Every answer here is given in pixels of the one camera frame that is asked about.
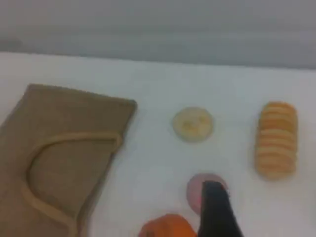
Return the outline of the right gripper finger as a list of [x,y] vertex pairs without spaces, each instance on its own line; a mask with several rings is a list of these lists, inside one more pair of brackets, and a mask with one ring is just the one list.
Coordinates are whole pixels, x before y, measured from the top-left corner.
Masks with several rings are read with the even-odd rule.
[[202,185],[198,237],[243,237],[225,187],[216,181]]

